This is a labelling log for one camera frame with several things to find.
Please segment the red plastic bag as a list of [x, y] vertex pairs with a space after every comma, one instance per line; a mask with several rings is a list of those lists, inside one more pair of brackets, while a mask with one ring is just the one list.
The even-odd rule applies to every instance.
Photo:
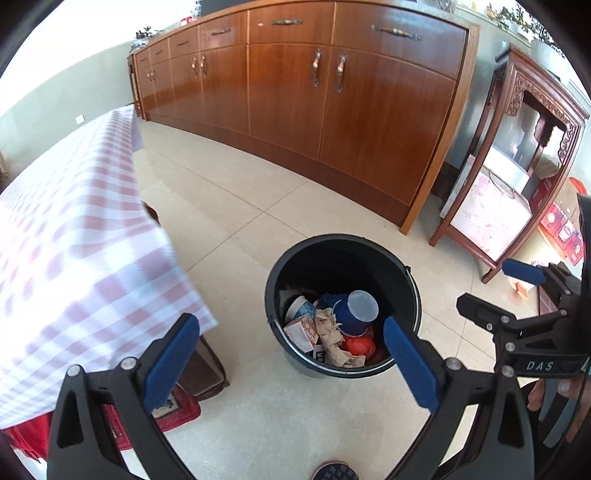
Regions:
[[344, 349], [354, 356], [365, 356], [371, 358], [376, 350], [376, 344], [369, 337], [349, 337], [344, 338]]

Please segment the tan cloth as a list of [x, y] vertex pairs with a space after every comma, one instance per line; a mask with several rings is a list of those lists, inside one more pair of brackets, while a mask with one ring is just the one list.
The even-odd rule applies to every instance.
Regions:
[[315, 330], [325, 348], [329, 361], [339, 368], [361, 368], [365, 366], [365, 355], [354, 355], [342, 349], [345, 338], [335, 322], [332, 308], [318, 309], [315, 311]]

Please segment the red white carton box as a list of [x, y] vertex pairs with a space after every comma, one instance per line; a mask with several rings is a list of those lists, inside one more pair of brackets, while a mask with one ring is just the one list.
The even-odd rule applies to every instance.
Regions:
[[315, 329], [315, 320], [308, 314], [297, 317], [293, 321], [290, 321], [290, 323], [287, 323], [283, 327], [283, 332], [304, 353], [314, 351], [315, 345], [320, 338], [317, 329]]

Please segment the blue cloth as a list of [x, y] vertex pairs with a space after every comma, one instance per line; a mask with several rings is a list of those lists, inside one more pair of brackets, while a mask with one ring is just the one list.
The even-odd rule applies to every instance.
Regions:
[[325, 294], [322, 295], [321, 297], [318, 298], [318, 301], [315, 302], [315, 308], [319, 309], [319, 310], [325, 310], [327, 308], [334, 308], [335, 307], [335, 303], [338, 303], [339, 301], [342, 300], [342, 298], [344, 298], [344, 295], [342, 294], [338, 294], [338, 295], [332, 295], [332, 294]]

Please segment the blue patterned paper cup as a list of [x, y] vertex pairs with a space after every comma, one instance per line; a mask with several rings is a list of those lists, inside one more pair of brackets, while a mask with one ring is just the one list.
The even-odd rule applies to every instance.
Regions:
[[298, 296], [287, 308], [286, 323], [288, 324], [304, 316], [310, 316], [311, 319], [315, 319], [316, 310], [315, 306], [304, 295]]

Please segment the black trash bucket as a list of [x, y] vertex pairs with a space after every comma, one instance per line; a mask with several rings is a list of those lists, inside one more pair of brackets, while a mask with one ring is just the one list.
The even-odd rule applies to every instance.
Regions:
[[[284, 252], [267, 277], [267, 323], [287, 357], [311, 378], [363, 379], [396, 365], [384, 341], [384, 324], [394, 318], [417, 333], [422, 302], [411, 268], [385, 247], [348, 234], [308, 238]], [[367, 339], [361, 366], [339, 366], [321, 341], [308, 341], [300, 327], [287, 326], [322, 310], [334, 315], [345, 344]]]

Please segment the red floor mat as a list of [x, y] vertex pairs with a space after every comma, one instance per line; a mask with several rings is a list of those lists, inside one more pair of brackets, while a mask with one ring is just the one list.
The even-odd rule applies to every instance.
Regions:
[[[108, 417], [111, 432], [115, 443], [120, 451], [132, 449], [123, 423], [113, 405], [104, 405], [103, 411]], [[183, 390], [179, 385], [175, 385], [168, 395], [166, 402], [151, 412], [161, 432], [173, 430], [188, 422], [197, 419], [201, 414], [200, 406], [197, 400]]]

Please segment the pink checkered tablecloth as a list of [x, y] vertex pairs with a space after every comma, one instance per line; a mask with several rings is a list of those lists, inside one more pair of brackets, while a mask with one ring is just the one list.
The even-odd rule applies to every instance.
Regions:
[[1, 195], [1, 425], [55, 408], [67, 369], [113, 368], [184, 313], [216, 319], [144, 207], [132, 107], [72, 132]]

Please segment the carved wooden side table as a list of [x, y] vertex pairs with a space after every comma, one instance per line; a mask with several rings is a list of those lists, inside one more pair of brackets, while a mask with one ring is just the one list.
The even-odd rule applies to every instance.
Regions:
[[588, 101], [507, 46], [496, 58], [480, 120], [429, 243], [452, 239], [487, 266], [482, 283], [492, 280], [556, 198], [589, 118]]

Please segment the large potted plant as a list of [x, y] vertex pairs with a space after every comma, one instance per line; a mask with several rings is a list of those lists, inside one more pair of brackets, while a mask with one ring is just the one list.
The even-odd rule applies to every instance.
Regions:
[[530, 42], [536, 40], [543, 43], [565, 57], [546, 27], [517, 1], [491, 1], [486, 7], [486, 15], [500, 28], [521, 35]]

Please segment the wooden sideboard cabinet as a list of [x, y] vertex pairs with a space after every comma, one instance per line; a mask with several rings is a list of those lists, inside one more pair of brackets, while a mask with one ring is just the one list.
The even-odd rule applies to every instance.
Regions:
[[250, 1], [127, 60], [142, 118], [262, 157], [408, 233], [452, 144], [477, 25], [411, 1]]

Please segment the small potted plant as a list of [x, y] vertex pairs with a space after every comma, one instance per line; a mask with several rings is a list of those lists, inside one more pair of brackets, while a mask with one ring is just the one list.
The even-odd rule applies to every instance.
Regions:
[[134, 45], [136, 48], [140, 48], [147, 45], [151, 40], [155, 39], [159, 35], [158, 30], [153, 30], [151, 27], [144, 27], [142, 30], [135, 32]]

